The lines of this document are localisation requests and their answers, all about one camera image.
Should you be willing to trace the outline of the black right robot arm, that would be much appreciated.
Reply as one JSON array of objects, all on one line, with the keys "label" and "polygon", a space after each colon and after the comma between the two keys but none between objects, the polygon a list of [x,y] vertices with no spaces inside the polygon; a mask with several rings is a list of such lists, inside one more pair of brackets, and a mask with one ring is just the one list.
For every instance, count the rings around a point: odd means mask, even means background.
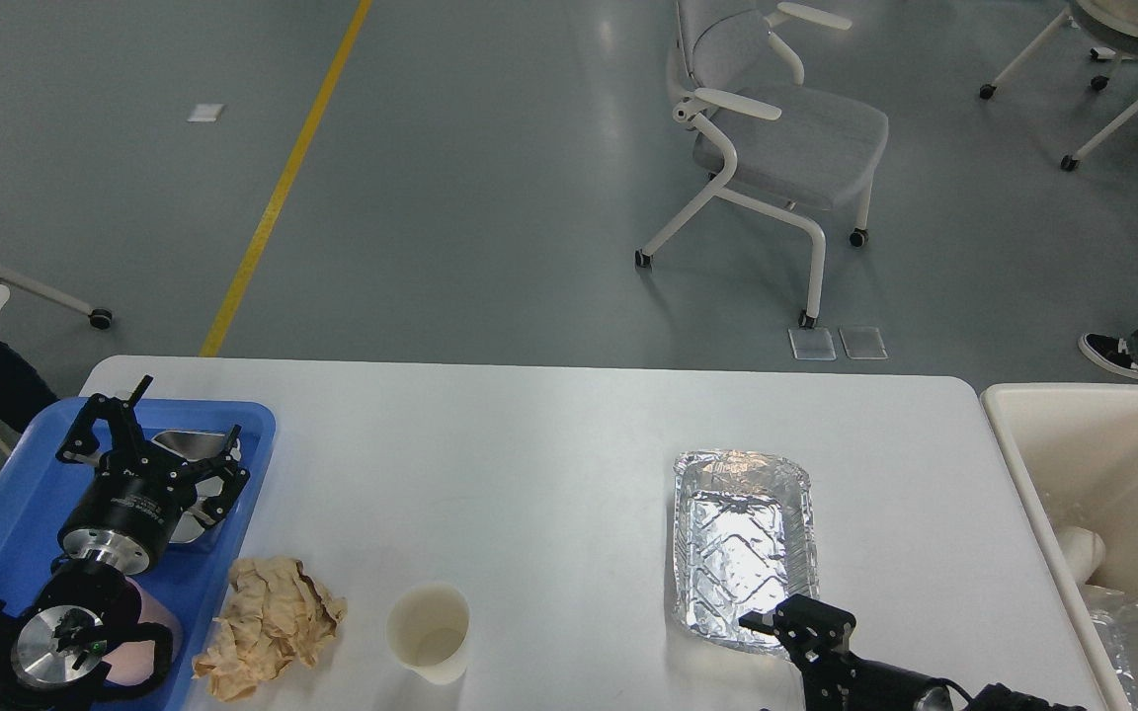
[{"label": "black right robot arm", "polygon": [[739,625],[776,638],[802,673],[807,710],[953,710],[953,693],[965,710],[1070,710],[1001,683],[975,696],[945,676],[909,671],[860,658],[850,647],[856,615],[805,594],[792,594],[772,611],[750,611]]}]

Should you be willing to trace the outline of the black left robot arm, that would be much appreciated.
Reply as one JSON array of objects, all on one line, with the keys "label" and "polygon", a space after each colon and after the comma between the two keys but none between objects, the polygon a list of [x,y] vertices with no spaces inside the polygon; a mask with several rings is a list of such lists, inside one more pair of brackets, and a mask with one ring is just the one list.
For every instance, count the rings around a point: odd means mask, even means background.
[{"label": "black left robot arm", "polygon": [[149,385],[49,406],[0,473],[0,710],[185,697],[277,424]]}]

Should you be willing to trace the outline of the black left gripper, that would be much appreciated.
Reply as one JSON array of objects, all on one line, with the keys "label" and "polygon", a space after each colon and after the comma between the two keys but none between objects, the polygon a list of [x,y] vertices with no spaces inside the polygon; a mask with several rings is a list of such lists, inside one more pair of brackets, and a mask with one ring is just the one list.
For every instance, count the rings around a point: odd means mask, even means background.
[{"label": "black left gripper", "polygon": [[241,464],[241,427],[226,433],[170,431],[170,450],[150,449],[135,406],[152,383],[127,396],[94,392],[55,458],[94,468],[94,478],[60,527],[72,561],[90,559],[137,576],[157,567],[181,526],[225,521],[250,480]]}]

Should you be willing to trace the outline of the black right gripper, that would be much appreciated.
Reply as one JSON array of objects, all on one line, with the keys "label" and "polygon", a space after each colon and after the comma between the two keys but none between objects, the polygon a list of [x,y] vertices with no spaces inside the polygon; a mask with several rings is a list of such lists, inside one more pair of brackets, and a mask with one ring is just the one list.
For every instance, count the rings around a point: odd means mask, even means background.
[{"label": "black right gripper", "polygon": [[951,680],[860,658],[851,651],[856,617],[809,595],[739,617],[744,629],[775,636],[802,673],[807,710],[953,710]]}]

